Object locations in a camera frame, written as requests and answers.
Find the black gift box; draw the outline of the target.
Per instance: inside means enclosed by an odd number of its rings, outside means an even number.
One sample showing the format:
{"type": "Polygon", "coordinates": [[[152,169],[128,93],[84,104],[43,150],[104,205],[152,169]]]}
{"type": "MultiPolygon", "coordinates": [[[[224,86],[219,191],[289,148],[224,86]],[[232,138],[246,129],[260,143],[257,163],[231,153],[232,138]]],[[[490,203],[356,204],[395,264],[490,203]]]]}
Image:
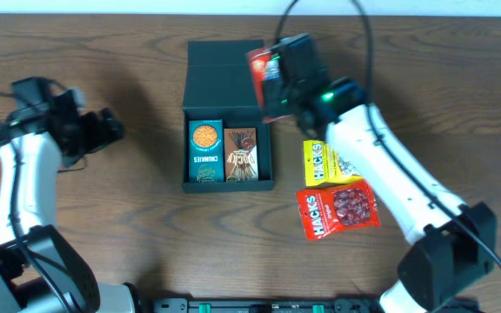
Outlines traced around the black gift box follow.
{"type": "Polygon", "coordinates": [[[266,191],[275,185],[271,128],[262,123],[246,54],[262,40],[192,41],[184,87],[183,190],[188,194],[266,191]],[[193,183],[190,180],[190,122],[221,120],[226,128],[253,128],[257,133],[255,182],[193,183]]]}

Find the red Hacks candy bag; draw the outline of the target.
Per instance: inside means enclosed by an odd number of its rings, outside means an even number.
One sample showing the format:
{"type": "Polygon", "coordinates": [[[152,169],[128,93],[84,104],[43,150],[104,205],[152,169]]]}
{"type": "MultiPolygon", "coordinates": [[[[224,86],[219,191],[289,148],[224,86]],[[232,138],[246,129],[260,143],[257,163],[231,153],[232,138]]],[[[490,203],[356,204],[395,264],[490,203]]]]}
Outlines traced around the red Hacks candy bag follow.
{"type": "Polygon", "coordinates": [[[307,240],[380,226],[374,193],[365,180],[326,189],[301,190],[296,193],[296,199],[307,240]]]}

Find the brown Pocky snack box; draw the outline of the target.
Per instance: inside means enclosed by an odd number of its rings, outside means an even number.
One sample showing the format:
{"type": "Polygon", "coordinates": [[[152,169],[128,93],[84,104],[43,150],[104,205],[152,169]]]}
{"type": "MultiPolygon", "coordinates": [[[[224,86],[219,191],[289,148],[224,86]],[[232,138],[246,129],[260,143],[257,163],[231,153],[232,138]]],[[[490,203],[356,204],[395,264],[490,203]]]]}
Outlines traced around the brown Pocky snack box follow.
{"type": "Polygon", "coordinates": [[[228,183],[258,180],[255,128],[224,129],[225,180],[228,183]]]}

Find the teal cookie box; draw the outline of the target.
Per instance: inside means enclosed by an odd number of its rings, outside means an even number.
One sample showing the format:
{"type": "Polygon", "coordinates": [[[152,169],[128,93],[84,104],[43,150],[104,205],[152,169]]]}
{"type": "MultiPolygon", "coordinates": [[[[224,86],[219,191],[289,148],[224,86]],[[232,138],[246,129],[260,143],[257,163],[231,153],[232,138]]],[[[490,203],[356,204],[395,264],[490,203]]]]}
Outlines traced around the teal cookie box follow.
{"type": "Polygon", "coordinates": [[[224,180],[224,128],[219,120],[189,121],[189,181],[224,180]]]}

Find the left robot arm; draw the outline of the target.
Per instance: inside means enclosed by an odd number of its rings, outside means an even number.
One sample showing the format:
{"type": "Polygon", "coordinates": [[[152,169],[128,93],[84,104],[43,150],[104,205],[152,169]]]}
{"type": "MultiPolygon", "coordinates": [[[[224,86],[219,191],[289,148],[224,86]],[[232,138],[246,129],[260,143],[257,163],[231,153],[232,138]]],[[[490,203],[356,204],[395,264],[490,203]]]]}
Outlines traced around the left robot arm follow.
{"type": "Polygon", "coordinates": [[[56,227],[57,178],[115,142],[110,110],[84,112],[77,89],[15,90],[0,119],[0,312],[141,312],[129,283],[96,280],[56,227]]]}

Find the yellow Hacks candy bag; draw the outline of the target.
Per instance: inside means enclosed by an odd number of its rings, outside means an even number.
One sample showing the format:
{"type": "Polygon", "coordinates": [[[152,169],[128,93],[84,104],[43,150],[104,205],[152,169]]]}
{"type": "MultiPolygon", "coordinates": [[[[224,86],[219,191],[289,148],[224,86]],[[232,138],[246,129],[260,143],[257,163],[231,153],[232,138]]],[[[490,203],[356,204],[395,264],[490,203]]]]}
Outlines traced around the yellow Hacks candy bag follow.
{"type": "Polygon", "coordinates": [[[325,184],[347,184],[361,180],[358,170],[327,143],[303,141],[304,180],[307,188],[325,184]]]}

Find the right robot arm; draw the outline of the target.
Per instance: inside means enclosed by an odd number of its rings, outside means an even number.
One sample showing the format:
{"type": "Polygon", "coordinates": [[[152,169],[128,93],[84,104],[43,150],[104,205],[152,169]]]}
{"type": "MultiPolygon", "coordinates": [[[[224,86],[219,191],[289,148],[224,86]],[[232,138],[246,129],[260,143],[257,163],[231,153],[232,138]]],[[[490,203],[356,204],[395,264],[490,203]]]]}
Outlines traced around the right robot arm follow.
{"type": "Polygon", "coordinates": [[[410,250],[398,280],[378,300],[383,312],[437,312],[488,275],[497,218],[484,204],[468,206],[402,145],[367,91],[331,78],[308,34],[248,53],[267,120],[293,115],[307,136],[325,141],[354,165],[393,215],[410,250]]]}

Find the red Hello Panda box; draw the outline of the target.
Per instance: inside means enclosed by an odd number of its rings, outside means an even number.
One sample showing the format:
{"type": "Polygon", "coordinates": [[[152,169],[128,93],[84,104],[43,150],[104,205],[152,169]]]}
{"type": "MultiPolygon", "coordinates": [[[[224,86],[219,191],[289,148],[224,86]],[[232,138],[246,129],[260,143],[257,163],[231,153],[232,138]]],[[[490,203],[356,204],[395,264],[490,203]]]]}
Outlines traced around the red Hello Panda box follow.
{"type": "Polygon", "coordinates": [[[290,116],[289,87],[280,70],[280,56],[259,48],[248,52],[246,57],[263,123],[290,116]]]}

